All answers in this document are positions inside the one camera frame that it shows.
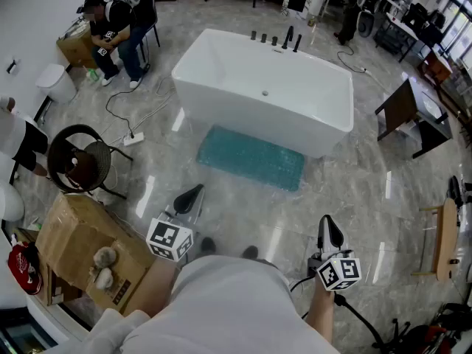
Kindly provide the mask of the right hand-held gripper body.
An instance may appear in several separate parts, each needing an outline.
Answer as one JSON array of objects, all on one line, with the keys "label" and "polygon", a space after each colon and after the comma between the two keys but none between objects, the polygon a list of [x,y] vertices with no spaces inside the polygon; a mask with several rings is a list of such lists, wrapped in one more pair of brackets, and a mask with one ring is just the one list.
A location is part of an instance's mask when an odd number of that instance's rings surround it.
[{"label": "right hand-held gripper body", "polygon": [[308,275],[317,274],[326,291],[343,291],[361,280],[361,265],[346,245],[325,244],[308,259]]}]

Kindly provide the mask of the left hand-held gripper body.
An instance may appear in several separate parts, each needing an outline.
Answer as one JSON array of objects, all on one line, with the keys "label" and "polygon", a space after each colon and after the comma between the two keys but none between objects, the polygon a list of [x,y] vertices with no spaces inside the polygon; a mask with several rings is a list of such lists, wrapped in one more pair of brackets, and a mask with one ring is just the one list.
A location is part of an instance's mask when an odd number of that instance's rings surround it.
[{"label": "left hand-held gripper body", "polygon": [[152,218],[147,231],[146,244],[155,256],[179,262],[195,244],[196,224],[187,222],[188,214],[176,214],[167,205],[157,218]]}]

